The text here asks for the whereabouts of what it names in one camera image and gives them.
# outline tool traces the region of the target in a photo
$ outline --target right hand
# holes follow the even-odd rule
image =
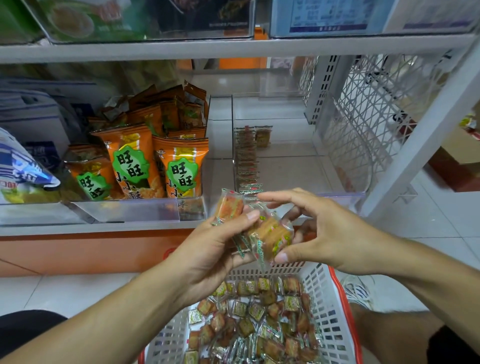
[[[293,244],[275,257],[278,264],[311,261],[354,275],[381,274],[387,268],[388,258],[395,254],[395,247],[402,243],[401,239],[374,228],[335,201],[301,188],[263,192],[258,198],[270,202],[269,208],[293,203],[295,206],[283,219],[293,221],[300,215],[312,218],[300,226]],[[303,242],[308,232],[315,232],[317,236]]]

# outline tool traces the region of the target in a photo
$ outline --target hand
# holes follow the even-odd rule
[[[212,226],[214,218],[209,218],[165,260],[170,266],[168,271],[178,274],[182,308],[212,294],[232,269],[255,260],[251,254],[243,259],[232,255],[228,243],[234,235],[253,225],[259,216],[259,211],[254,210],[219,226]]]
[[[295,233],[293,244],[275,257],[278,264],[311,261],[325,263],[349,274],[381,273],[389,261],[387,258],[402,243],[401,239],[377,230],[335,201],[317,197],[301,188],[263,192],[258,198],[271,202],[269,208],[293,203],[295,206],[284,219],[293,221],[300,215],[312,217]],[[311,231],[316,232],[316,238],[303,243],[304,235]]]

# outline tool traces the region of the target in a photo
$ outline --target white plastic basket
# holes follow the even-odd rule
[[[268,272],[257,263],[234,269],[227,280],[246,280],[275,275],[296,276],[312,297],[312,314],[322,329],[327,364],[362,364],[361,347],[347,297],[333,268],[311,262],[276,265]],[[155,337],[148,347],[146,364],[182,363],[189,337],[188,310],[180,311]]]

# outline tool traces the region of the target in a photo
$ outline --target sneaker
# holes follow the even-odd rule
[[[359,276],[347,275],[342,279],[341,284],[347,296],[348,303],[356,303],[368,310],[373,310],[373,297]]]

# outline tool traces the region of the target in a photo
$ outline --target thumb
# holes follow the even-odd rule
[[[315,238],[309,242],[293,244],[282,249],[275,257],[275,263],[293,263],[293,262],[318,262],[321,263],[322,254],[318,239]]]
[[[216,226],[210,231],[212,232],[215,240],[224,243],[231,239],[234,235],[247,230],[254,224],[254,222],[258,220],[259,217],[260,211],[253,210],[248,214],[241,214],[233,220],[224,222],[222,225]]]

